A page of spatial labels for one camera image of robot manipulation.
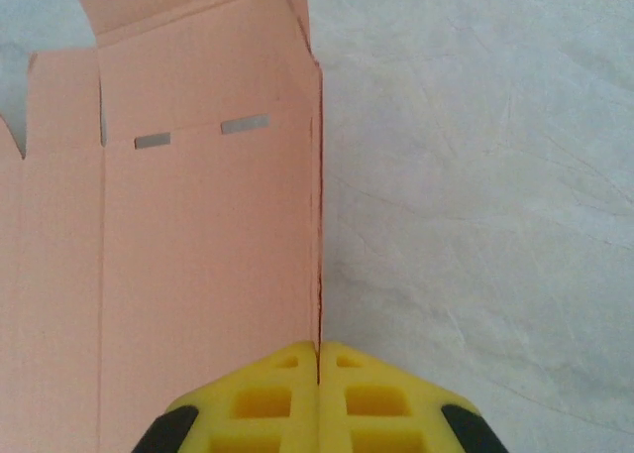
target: yellow plastic object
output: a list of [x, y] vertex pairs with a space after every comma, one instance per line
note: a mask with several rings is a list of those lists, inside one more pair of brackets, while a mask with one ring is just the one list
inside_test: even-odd
[[320, 355], [319, 439], [332, 453], [465, 453], [441, 408], [465, 398], [338, 343]]
[[182, 396], [167, 411], [199, 411], [179, 453], [313, 453], [317, 395], [315, 347], [304, 342]]
[[133, 453], [508, 453], [465, 398], [342, 344], [292, 345], [175, 401]]

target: gray floor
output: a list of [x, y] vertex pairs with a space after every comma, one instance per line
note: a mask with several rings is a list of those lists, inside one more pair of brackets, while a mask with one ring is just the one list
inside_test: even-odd
[[[310, 1], [327, 337], [512, 452], [634, 451], [634, 0]], [[91, 43], [76, 0], [0, 0], [16, 134], [28, 53]]]

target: rectangular slot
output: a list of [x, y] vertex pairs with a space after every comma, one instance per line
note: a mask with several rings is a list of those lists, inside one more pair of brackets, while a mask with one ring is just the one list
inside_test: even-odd
[[279, 453], [279, 438], [214, 438], [209, 453]]
[[245, 389], [236, 396], [234, 418], [282, 418], [290, 416], [290, 389]]
[[222, 134], [243, 133], [254, 129], [267, 128], [270, 124], [270, 117], [267, 114], [249, 116], [247, 118], [232, 119], [220, 125]]
[[353, 453], [425, 453], [415, 431], [353, 431]]
[[409, 416], [409, 406], [400, 389], [384, 386], [354, 386], [346, 389], [348, 415]]
[[171, 143], [170, 133], [151, 134], [135, 139], [135, 149], [156, 148], [158, 146], [168, 146]]

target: square cutout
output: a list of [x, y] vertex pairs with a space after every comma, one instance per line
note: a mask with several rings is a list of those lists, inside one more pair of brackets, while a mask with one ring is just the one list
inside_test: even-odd
[[346, 389], [348, 415], [410, 416], [403, 392], [394, 387], [353, 386]]
[[425, 453], [416, 431], [353, 431], [353, 453]]
[[234, 418], [283, 418], [290, 416], [290, 389], [252, 388], [236, 395]]

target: black rubber grip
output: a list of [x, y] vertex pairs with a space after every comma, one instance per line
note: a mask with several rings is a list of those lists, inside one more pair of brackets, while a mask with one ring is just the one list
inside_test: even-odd
[[132, 453], [178, 453], [197, 416], [195, 406], [182, 406], [160, 416]]
[[457, 405], [442, 410], [465, 453], [508, 453], [481, 416]]

